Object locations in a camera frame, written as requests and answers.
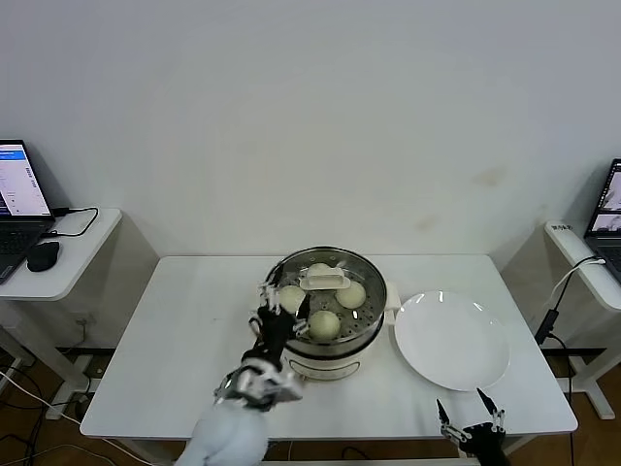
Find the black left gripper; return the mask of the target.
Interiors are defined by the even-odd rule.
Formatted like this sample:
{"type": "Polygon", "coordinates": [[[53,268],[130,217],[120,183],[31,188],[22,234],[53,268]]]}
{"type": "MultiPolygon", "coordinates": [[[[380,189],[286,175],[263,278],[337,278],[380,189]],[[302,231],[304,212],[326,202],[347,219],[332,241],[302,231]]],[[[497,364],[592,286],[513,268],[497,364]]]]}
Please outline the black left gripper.
{"type": "Polygon", "coordinates": [[[264,282],[258,286],[259,306],[257,315],[250,319],[258,322],[259,336],[252,349],[247,350],[242,360],[261,359],[282,369],[281,356],[289,340],[300,337],[309,331],[311,296],[306,294],[295,317],[282,311],[278,287],[283,266],[276,265],[264,282]]]}

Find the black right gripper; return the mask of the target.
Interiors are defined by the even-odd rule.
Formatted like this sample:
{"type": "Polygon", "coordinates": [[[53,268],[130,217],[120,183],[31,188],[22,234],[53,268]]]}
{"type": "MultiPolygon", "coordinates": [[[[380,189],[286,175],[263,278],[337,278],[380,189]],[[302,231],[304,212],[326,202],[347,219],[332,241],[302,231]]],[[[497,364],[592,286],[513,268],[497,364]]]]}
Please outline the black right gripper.
{"type": "Polygon", "coordinates": [[[437,399],[441,434],[449,441],[461,441],[460,450],[473,455],[480,466],[509,466],[510,462],[503,451],[506,412],[499,409],[493,399],[480,388],[476,392],[492,417],[492,422],[476,424],[462,430],[450,422],[441,400],[437,399]]]}

